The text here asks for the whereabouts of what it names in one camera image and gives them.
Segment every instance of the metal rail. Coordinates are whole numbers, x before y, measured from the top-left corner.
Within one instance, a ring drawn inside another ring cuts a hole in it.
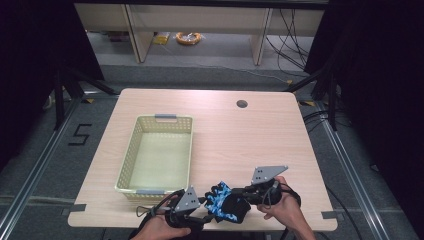
[[[79,106],[80,101],[80,98],[71,100],[71,103],[65,113],[64,121],[59,126],[59,128],[53,132],[49,142],[47,143],[46,147],[44,148],[43,152],[41,153],[34,167],[32,168],[19,193],[15,196],[6,214],[2,217],[0,221],[0,239],[6,240],[12,233],[12,230],[18,222],[22,212],[24,211],[24,208],[31,194],[35,190],[35,187],[41,179],[44,170],[50,162],[50,159],[54,151],[56,150],[59,141],[63,136],[63,133],[65,132],[68,126],[72,113],[74,113],[76,108]]]
[[[320,111],[325,110],[321,102],[317,102],[317,107]],[[358,200],[359,206],[365,215],[365,219],[367,220],[375,239],[390,239],[380,214],[377,212],[377,209],[375,208],[367,191],[365,190],[365,187],[362,184],[362,181],[356,172],[355,166],[353,166],[352,161],[350,160],[337,131],[333,131],[333,128],[330,126],[327,120],[324,121],[324,128],[327,132],[331,144],[334,147],[334,150],[336,151],[337,157],[342,165],[350,186],[353,189],[353,193]]]

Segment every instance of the black backdrop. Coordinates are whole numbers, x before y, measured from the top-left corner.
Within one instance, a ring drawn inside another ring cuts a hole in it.
[[[424,12],[420,1],[373,1],[336,79],[352,122],[424,239]],[[323,66],[352,9],[325,12],[306,66]]]
[[[1,170],[21,151],[60,64],[94,79],[103,74],[69,1],[3,0],[0,32]]]

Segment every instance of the wooden table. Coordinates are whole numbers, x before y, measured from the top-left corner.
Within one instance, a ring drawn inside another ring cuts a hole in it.
[[[240,108],[237,101],[248,106]],[[128,200],[114,189],[130,134],[138,115],[191,115],[193,124],[190,184],[198,196],[221,180],[229,187],[250,184],[256,166],[288,165],[282,175],[302,197],[302,210],[315,231],[332,231],[333,211],[296,99],[291,93],[125,89],[115,106],[75,204],[85,211],[71,212],[75,227],[135,228],[141,222]],[[203,217],[202,206],[192,216]],[[212,221],[207,230],[272,231],[284,227],[263,220],[253,206],[242,224]]]

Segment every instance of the yellow basket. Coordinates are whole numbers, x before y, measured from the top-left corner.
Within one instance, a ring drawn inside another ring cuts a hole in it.
[[[157,203],[189,184],[193,118],[142,115],[136,120],[115,190]]]

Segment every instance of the human hand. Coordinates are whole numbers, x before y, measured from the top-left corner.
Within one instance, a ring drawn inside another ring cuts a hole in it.
[[[190,232],[190,228],[170,227],[165,220],[165,216],[156,215],[147,221],[146,225],[132,240],[168,240],[184,237]]]
[[[280,182],[282,189],[290,190],[284,177],[278,176],[275,179]],[[290,231],[293,231],[297,239],[315,239],[315,235],[306,222],[299,204],[291,194],[283,192],[281,200],[277,204],[271,206],[259,204],[257,208],[265,213],[265,220],[275,217]]]

